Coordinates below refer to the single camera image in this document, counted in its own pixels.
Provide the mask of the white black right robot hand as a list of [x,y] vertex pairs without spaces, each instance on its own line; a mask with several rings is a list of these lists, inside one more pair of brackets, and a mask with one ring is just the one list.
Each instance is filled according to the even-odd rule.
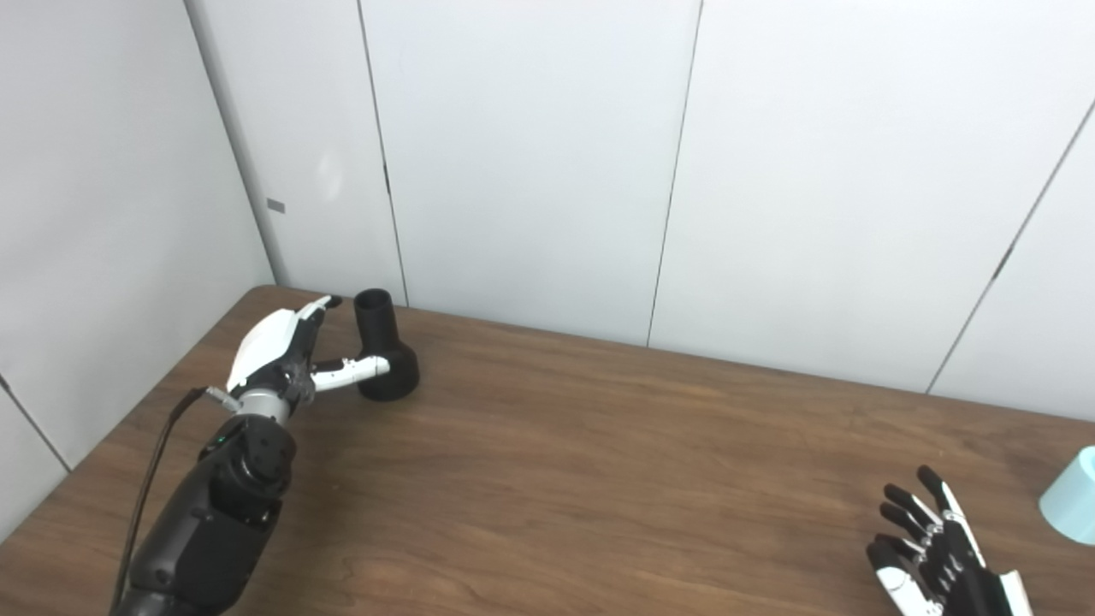
[[896,609],[903,615],[1030,615],[1021,573],[990,569],[950,485],[930,465],[920,465],[917,478],[935,504],[886,484],[879,513],[906,535],[878,534],[866,546],[873,574]]

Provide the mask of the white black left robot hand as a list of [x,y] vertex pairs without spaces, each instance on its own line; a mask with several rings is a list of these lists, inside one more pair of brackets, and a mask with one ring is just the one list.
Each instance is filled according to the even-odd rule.
[[321,391],[387,375],[381,356],[313,360],[318,332],[341,297],[321,297],[298,311],[279,309],[255,324],[240,344],[226,390],[235,416],[260,416],[288,425]]

